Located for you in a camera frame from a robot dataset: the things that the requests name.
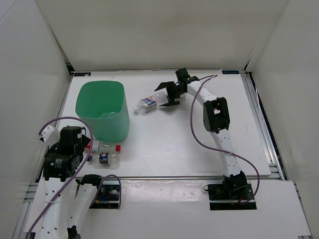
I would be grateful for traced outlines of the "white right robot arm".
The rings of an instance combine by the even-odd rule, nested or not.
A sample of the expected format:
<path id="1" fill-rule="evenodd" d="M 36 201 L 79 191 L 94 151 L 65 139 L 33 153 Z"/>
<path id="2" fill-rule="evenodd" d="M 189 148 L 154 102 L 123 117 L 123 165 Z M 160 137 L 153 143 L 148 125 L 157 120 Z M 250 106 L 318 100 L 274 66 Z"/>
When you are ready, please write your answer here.
<path id="1" fill-rule="evenodd" d="M 204 88 L 208 80 L 217 77 L 210 75 L 199 79 L 197 76 L 190 76 L 185 68 L 175 72 L 177 82 L 161 82 L 156 91 L 166 89 L 168 102 L 164 107 L 171 107 L 179 104 L 182 95 L 193 96 L 190 110 L 190 128 L 193 129 L 193 108 L 195 102 L 199 102 L 203 107 L 203 124 L 215 141 L 216 148 L 222 162 L 224 187 L 223 194 L 229 199 L 243 197 L 247 186 L 247 179 L 242 171 L 240 164 L 233 152 L 233 146 L 230 139 L 229 126 L 230 116 L 227 100 L 224 97 L 217 97 Z"/>

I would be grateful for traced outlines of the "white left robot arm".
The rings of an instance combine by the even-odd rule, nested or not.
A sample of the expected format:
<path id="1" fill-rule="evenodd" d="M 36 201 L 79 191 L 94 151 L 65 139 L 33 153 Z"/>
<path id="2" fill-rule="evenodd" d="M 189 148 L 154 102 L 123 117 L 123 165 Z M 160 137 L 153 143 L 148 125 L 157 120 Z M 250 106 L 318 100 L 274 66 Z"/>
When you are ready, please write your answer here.
<path id="1" fill-rule="evenodd" d="M 66 126 L 44 157 L 45 205 L 41 239 L 79 239 L 80 228 L 94 199 L 103 197 L 102 177 L 85 175 L 76 180 L 83 152 L 90 139 L 79 126 Z"/>

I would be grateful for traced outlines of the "clear Pepsi bottle black cap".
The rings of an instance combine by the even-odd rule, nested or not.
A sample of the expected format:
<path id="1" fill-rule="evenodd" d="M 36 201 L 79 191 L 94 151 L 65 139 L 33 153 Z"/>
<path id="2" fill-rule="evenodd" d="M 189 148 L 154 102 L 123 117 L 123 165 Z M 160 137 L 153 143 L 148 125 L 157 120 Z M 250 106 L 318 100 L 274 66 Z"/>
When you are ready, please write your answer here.
<path id="1" fill-rule="evenodd" d="M 120 164 L 120 157 L 117 153 L 102 152 L 91 154 L 88 161 L 89 165 L 95 168 L 116 169 Z"/>

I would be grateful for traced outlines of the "clear bottle blue white label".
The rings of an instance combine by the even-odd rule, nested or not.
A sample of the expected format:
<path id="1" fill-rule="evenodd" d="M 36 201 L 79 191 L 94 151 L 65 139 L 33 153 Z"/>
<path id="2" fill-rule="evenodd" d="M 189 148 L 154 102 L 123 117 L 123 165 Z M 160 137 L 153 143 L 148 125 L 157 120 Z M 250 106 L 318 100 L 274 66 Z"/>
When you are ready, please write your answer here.
<path id="1" fill-rule="evenodd" d="M 167 95 L 164 92 L 159 92 L 147 98 L 141 99 L 138 104 L 134 107 L 134 113 L 137 115 L 145 115 L 154 110 L 159 106 L 168 103 Z"/>

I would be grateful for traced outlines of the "clear bottle red label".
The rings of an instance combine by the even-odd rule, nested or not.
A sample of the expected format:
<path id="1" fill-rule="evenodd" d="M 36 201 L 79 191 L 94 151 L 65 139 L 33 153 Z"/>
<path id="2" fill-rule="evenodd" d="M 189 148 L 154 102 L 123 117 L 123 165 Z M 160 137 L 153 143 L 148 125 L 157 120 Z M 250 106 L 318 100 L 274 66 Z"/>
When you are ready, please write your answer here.
<path id="1" fill-rule="evenodd" d="M 85 151 L 88 152 L 91 150 L 92 152 L 120 152 L 121 146 L 120 145 L 109 145 L 102 140 L 94 139 L 93 142 L 90 142 L 85 147 Z"/>

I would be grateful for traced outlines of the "clear bottle blue cap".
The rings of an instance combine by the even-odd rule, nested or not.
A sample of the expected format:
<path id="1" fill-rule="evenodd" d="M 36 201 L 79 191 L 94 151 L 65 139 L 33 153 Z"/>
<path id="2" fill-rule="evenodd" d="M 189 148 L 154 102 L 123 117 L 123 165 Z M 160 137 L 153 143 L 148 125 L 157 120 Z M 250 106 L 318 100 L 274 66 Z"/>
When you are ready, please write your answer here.
<path id="1" fill-rule="evenodd" d="M 110 113 L 101 113 L 99 115 L 100 119 L 107 119 L 107 118 L 113 118 L 116 117 L 118 115 L 117 112 L 110 112 Z"/>

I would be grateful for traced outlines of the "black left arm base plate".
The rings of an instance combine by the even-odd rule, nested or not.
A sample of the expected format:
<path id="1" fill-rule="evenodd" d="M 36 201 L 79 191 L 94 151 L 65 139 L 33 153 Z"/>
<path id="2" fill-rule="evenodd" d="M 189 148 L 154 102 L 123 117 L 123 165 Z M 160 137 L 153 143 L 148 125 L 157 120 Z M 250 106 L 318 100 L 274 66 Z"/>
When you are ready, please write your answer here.
<path id="1" fill-rule="evenodd" d="M 90 209 L 119 209 L 122 204 L 122 185 L 118 180 L 105 180 Z"/>

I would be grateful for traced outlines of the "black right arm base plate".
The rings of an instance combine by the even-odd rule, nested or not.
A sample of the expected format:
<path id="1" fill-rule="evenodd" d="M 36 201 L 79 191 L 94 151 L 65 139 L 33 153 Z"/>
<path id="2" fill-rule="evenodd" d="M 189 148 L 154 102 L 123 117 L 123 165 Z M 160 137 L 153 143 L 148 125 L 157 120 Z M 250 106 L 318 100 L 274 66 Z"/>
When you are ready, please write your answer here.
<path id="1" fill-rule="evenodd" d="M 207 184 L 203 186 L 204 192 L 208 193 L 209 206 L 211 211 L 237 211 L 256 210 L 256 202 L 251 199 L 253 190 L 248 184 L 240 192 L 235 192 L 230 196 L 222 184 Z"/>

